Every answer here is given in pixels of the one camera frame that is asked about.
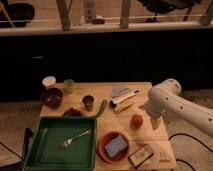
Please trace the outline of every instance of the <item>black cable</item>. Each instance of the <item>black cable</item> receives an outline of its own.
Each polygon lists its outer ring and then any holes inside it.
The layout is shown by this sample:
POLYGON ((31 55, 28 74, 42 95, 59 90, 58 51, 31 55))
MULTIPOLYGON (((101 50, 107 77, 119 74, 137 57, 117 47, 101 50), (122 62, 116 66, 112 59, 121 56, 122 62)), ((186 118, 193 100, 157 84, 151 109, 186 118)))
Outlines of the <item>black cable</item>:
POLYGON ((185 163, 187 166, 189 166, 193 171, 196 171, 195 168, 194 168, 190 163, 188 163, 187 161, 182 160, 182 159, 176 159, 176 161, 178 161, 178 162, 183 162, 183 163, 185 163))
POLYGON ((173 134, 171 137, 169 137, 169 140, 171 140, 173 137, 176 137, 176 136, 179 136, 179 135, 187 136, 187 137, 190 137, 190 138, 196 140, 196 141, 199 142, 201 145, 203 145, 204 147, 206 147, 207 150, 209 150, 211 153, 213 153, 213 150, 212 150, 210 147, 208 147, 206 144, 204 144, 202 141, 200 141, 199 139, 195 138, 194 136, 189 135, 189 134, 186 134, 186 133, 177 133, 177 134, 173 134))
POLYGON ((14 152, 13 150, 11 150, 11 149, 10 149, 9 147, 7 147, 6 145, 4 145, 1 141, 0 141, 0 144, 1 144, 4 148, 6 148, 8 151, 10 151, 11 153, 15 154, 18 158, 20 158, 21 160, 23 160, 21 156, 19 156, 16 152, 14 152))
MULTIPOLYGON (((200 141, 199 139, 195 138, 194 136, 192 135, 189 135, 189 134, 186 134, 186 133, 176 133, 176 134, 173 134, 169 137, 169 140, 171 140, 173 137, 176 137, 176 136, 179 136, 179 135, 182 135, 182 136, 187 136, 187 137, 190 137, 194 140, 196 140, 197 142, 199 142, 201 145, 203 145, 207 150, 209 150, 211 153, 213 153, 213 150, 208 147, 206 144, 204 144, 202 141, 200 141)), ((182 160, 182 159, 176 159, 176 161, 179 161, 179 162, 183 162, 185 163, 186 165, 188 165, 193 171, 196 171, 195 168, 190 164, 188 163, 187 161, 185 160, 182 160)))

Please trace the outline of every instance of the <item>tomato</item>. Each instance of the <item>tomato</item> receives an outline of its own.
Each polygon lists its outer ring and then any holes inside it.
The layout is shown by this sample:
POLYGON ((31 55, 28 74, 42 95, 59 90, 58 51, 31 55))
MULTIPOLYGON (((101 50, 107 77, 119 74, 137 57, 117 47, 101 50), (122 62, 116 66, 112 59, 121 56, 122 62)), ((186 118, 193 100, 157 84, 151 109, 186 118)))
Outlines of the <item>tomato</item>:
POLYGON ((142 124, 143 124, 142 116, 139 114, 133 114, 131 119, 131 125, 134 128, 140 128, 142 124))

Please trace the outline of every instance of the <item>fork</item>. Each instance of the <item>fork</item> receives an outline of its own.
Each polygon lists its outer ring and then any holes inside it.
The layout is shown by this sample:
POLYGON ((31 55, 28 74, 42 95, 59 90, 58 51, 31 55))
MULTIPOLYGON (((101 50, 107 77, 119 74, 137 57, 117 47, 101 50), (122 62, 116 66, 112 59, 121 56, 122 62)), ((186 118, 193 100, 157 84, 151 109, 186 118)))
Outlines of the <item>fork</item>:
POLYGON ((91 130, 91 129, 88 129, 88 130, 86 130, 86 131, 84 131, 84 132, 82 132, 82 133, 76 135, 75 137, 72 137, 72 138, 69 138, 69 139, 64 140, 63 142, 59 143, 58 146, 59 146, 59 147, 62 147, 62 148, 66 148, 66 147, 68 147, 70 144, 72 144, 72 142, 73 142, 74 140, 76 140, 76 139, 78 139, 78 138, 80 138, 80 137, 82 137, 82 136, 84 136, 84 135, 91 134, 91 132, 92 132, 92 130, 91 130))

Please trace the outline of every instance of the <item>green plastic tray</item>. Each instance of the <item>green plastic tray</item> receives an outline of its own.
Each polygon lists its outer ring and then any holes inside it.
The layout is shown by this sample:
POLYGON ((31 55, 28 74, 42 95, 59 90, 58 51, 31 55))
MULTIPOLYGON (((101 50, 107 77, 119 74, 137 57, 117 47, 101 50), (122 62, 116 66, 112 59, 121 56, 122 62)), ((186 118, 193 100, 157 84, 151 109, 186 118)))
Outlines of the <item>green plastic tray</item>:
POLYGON ((26 171, 90 171, 95 164, 96 119, 84 117, 43 117, 39 120, 24 162, 26 171), (63 149, 57 146, 66 138, 87 129, 91 135, 75 140, 63 149))

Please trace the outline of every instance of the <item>wooden table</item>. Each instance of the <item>wooden table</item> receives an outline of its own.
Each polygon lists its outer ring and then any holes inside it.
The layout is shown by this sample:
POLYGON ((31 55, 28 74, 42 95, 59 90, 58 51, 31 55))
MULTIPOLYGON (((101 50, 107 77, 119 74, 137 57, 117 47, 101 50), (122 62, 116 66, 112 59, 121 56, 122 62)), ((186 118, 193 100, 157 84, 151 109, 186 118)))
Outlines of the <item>wooden table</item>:
MULTIPOLYGON (((62 89, 62 86, 62 84, 56 84, 56 87, 60 89, 62 89)), ((114 86, 126 86, 131 89, 139 89, 141 93, 129 99, 134 102, 134 105, 119 114, 116 114, 112 108, 107 105, 104 112, 97 119, 97 140, 109 131, 120 131, 129 140, 129 153, 132 153, 143 144, 149 144, 154 150, 154 155, 144 162, 138 170, 175 168, 176 161, 168 140, 163 119, 161 118, 159 128, 153 130, 149 116, 143 109, 139 108, 139 106, 143 105, 148 99, 147 93, 152 86, 150 82, 76 83, 72 94, 64 94, 63 102, 59 108, 50 109, 43 106, 40 116, 61 116, 64 111, 70 107, 81 110, 86 116, 93 115, 98 111, 103 99, 110 101, 109 94, 114 86), (81 102, 82 98, 88 94, 95 98, 92 112, 87 112, 81 102), (132 130, 130 126, 131 116, 135 113, 141 114, 144 120, 139 130, 132 130)), ((117 165, 112 165, 104 162, 96 155, 94 170, 134 170, 134 168, 127 158, 117 165)))

